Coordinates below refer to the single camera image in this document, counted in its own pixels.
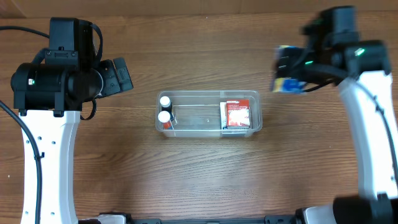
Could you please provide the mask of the blue and yellow box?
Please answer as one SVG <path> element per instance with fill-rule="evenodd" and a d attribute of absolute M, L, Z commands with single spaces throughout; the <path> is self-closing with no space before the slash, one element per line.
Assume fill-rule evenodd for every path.
<path fill-rule="evenodd" d="M 277 63 L 279 63 L 284 58 L 298 57 L 303 52 L 303 48 L 290 46 L 290 45 L 280 45 L 277 48 Z M 283 63 L 282 65 L 276 65 L 276 72 L 274 79 L 271 83 L 272 92 L 290 93 L 290 94 L 302 94 L 304 88 L 307 85 L 306 82 L 299 81 L 297 78 L 292 77 L 282 77 L 278 73 L 286 66 L 290 65 L 290 62 Z"/>

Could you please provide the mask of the black bottle white cap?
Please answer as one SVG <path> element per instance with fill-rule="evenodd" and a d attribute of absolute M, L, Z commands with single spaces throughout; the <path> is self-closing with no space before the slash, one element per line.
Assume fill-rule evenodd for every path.
<path fill-rule="evenodd" d="M 162 111 L 172 113 L 172 101 L 168 96 L 162 96 L 159 100 Z"/>

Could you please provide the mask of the orange bottle white cap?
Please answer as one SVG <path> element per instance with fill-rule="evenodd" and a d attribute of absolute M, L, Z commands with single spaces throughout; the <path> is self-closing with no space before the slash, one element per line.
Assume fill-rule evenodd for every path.
<path fill-rule="evenodd" d="M 158 120 L 162 124 L 164 129 L 173 129 L 174 126 L 171 121 L 171 115 L 168 111 L 161 111 L 158 114 Z"/>

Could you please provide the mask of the red and white box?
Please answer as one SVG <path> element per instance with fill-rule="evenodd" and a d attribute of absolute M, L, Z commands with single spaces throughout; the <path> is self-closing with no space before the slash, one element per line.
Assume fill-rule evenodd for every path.
<path fill-rule="evenodd" d="M 249 100 L 226 102 L 226 124 L 228 129 L 248 129 L 251 125 Z"/>

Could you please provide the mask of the white and blue box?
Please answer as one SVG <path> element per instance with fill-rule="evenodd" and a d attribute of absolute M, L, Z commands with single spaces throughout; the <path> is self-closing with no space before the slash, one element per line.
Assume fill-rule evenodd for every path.
<path fill-rule="evenodd" d="M 220 123 L 221 129 L 227 129 L 226 102 L 220 103 Z"/>

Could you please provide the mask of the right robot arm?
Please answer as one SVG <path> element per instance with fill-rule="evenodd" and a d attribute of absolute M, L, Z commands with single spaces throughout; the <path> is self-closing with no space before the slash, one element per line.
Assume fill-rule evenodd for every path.
<path fill-rule="evenodd" d="M 332 84 L 345 106 L 358 163 L 358 194 L 269 215 L 266 223 L 396 223 L 397 123 L 392 68 L 381 40 L 361 40 L 355 8 L 321 11 L 303 27 L 304 48 L 282 45 L 272 91 L 303 94 Z"/>

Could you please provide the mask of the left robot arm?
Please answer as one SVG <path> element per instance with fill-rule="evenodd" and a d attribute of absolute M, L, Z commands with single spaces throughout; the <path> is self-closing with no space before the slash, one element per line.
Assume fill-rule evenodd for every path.
<path fill-rule="evenodd" d="M 83 104 L 132 90 L 123 58 L 105 60 L 100 28 L 75 18 L 50 20 L 49 46 L 11 78 L 9 114 L 24 140 L 22 223 L 77 223 L 73 158 Z"/>

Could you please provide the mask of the clear plastic container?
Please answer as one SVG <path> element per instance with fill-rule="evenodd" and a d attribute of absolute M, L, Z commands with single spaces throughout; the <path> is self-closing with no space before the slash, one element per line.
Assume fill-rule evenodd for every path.
<path fill-rule="evenodd" d="M 161 112 L 160 99 L 171 100 L 172 129 L 155 120 L 156 129 L 167 137 L 177 138 L 237 138 L 249 137 L 262 128 L 261 101 L 254 90 L 173 90 L 158 94 L 155 113 Z M 228 100 L 248 100 L 250 127 L 247 129 L 222 128 L 220 103 Z"/>

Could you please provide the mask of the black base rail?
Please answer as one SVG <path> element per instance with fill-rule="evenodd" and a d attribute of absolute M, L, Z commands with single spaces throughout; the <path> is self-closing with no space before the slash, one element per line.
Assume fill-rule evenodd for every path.
<path fill-rule="evenodd" d="M 109 212 L 100 215 L 122 215 L 130 224 L 303 224 L 296 215 L 266 215 L 264 218 L 220 218 L 161 220 L 159 218 L 134 219 L 130 213 Z"/>

